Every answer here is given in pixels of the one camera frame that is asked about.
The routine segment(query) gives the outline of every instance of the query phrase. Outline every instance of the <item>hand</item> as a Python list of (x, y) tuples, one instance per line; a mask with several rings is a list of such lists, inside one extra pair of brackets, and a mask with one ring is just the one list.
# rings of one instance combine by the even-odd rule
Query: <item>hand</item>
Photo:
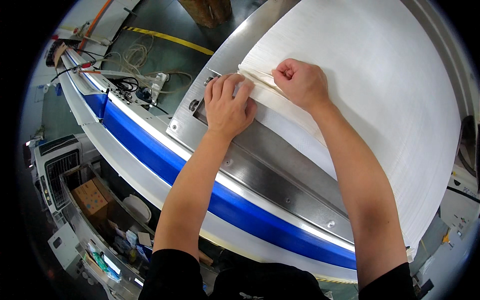
[(286, 59), (272, 70), (272, 75), (287, 98), (309, 113), (331, 103), (327, 77), (319, 66)]
[(233, 97), (235, 86), (244, 81), (240, 74), (228, 74), (212, 79), (205, 89), (205, 110), (208, 132), (231, 141), (253, 122), (257, 105), (251, 99), (253, 83), (250, 80), (239, 88)]

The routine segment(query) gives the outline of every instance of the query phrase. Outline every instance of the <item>blue stripe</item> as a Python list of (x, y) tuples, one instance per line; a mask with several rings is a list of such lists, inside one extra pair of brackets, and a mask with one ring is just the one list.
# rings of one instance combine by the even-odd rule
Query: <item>blue stripe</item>
[(90, 106), (97, 118), (103, 119), (105, 106), (108, 102), (108, 94), (84, 95), (85, 102)]
[[(173, 184), (185, 161), (166, 148), (112, 102), (103, 125), (142, 163)], [(355, 253), (323, 240), (253, 205), (215, 182), (208, 211), (230, 224), (294, 253), (356, 270)]]
[[(67, 53), (67, 55), (72, 60), (72, 63), (76, 65), (77, 63), (73, 60), (70, 54)], [(70, 77), (70, 80), (73, 86), (78, 90), (77, 86), (75, 85), (75, 82), (70, 76), (70, 73), (67, 72), (67, 74)], [(83, 74), (83, 75), (84, 75), (84, 78), (90, 81), (90, 83), (98, 90), (98, 87), (95, 85), (95, 83), (92, 80), (90, 80), (90, 78), (88, 78), (86, 74)], [(83, 95), (83, 98), (85, 102), (88, 104), (88, 106), (92, 109), (93, 113), (95, 113), (96, 117), (99, 119), (102, 119), (105, 113), (105, 106), (108, 101), (108, 94), (102, 93), (102, 94), (93, 94), (93, 95)]]

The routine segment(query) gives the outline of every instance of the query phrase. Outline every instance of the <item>bolt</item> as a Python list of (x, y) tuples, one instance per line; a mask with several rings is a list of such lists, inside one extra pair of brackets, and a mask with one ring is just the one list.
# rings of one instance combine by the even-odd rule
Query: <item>bolt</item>
[(212, 80), (213, 77), (208, 77), (207, 80), (205, 80), (204, 82), (204, 86), (207, 86), (207, 84), (210, 82), (210, 80)]
[(198, 100), (194, 100), (194, 101), (190, 102), (190, 105), (188, 105), (188, 109), (191, 110), (191, 111), (195, 111), (197, 109), (199, 103), (200, 103), (200, 101), (198, 101)]

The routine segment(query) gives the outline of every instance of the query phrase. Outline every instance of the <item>white paper sheet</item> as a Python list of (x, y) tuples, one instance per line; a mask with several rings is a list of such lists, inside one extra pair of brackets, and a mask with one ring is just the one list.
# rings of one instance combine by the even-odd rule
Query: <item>white paper sheet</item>
[(421, 25), (400, 1), (303, 0), (239, 66), (260, 77), (257, 120), (336, 178), (311, 116), (269, 78), (286, 58), (322, 67), (332, 101), (390, 180), (405, 245), (417, 248), (445, 192), (460, 128), (450, 80)]

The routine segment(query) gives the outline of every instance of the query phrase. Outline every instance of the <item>floor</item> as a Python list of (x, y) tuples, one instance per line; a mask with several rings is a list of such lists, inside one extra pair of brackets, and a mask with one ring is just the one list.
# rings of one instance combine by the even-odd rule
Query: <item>floor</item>
[[(215, 51), (233, 30), (265, 1), (231, 0), (232, 17), (217, 28), (208, 29), (195, 24), (176, 0), (144, 0), (133, 10), (137, 16), (129, 16), (123, 26), (138, 27), (168, 34)], [(118, 39), (111, 46), (110, 51), (123, 54), (135, 43), (146, 47), (150, 47), (150, 44), (152, 44), (146, 63), (140, 68), (141, 73), (176, 70), (187, 72), (192, 78), (195, 78), (210, 59), (209, 55), (180, 44), (157, 37), (152, 39), (151, 36), (123, 29), (120, 30)], [(113, 55), (111, 59), (117, 60), (118, 55)], [(119, 71), (120, 67), (115, 63), (106, 61), (102, 64), (102, 69)], [(175, 93), (160, 95), (158, 105), (167, 113), (173, 114), (190, 85), (189, 81), (186, 76), (172, 75), (170, 81), (164, 85), (163, 90), (181, 89)], [(151, 108), (151, 112), (156, 115), (164, 114), (157, 108)], [(82, 132), (81, 127), (76, 124), (75, 118), (70, 112), (65, 97), (63, 95), (57, 96), (53, 88), (45, 94), (42, 119), (45, 126), (45, 136), (48, 140)], [(118, 192), (129, 193), (130, 191), (122, 190)], [(423, 237), (426, 250), (420, 245), (416, 260), (410, 265), (413, 274), (418, 271), (429, 255), (438, 249), (441, 237), (445, 232), (446, 225), (436, 216)], [(206, 272), (204, 276), (206, 277), (204, 280), (209, 281), (207, 289), (211, 289), (215, 275)], [(319, 281), (319, 285), (323, 291), (331, 291), (335, 300), (358, 298), (357, 285), (325, 281)]]
[[(215, 51), (235, 28), (265, 2), (266, 0), (232, 0), (231, 18), (217, 28), (210, 29), (197, 25), (176, 0), (144, 0), (133, 9), (137, 16), (130, 15), (123, 25), (160, 32)], [(125, 51), (133, 44), (142, 44), (147, 48), (151, 45), (148, 60), (139, 69), (142, 74), (157, 71), (182, 71), (189, 73), (194, 79), (210, 59), (210, 55), (192, 48), (158, 37), (152, 40), (149, 35), (128, 30), (120, 32), (118, 39), (109, 51), (124, 55)], [(110, 59), (118, 60), (119, 56), (114, 54)], [(120, 71), (121, 67), (106, 61), (102, 64), (102, 69)], [(187, 76), (172, 75), (162, 90), (180, 90), (172, 94), (160, 94), (158, 105), (169, 114), (173, 114), (189, 86)], [(157, 108), (151, 108), (150, 112), (154, 115), (164, 114)]]

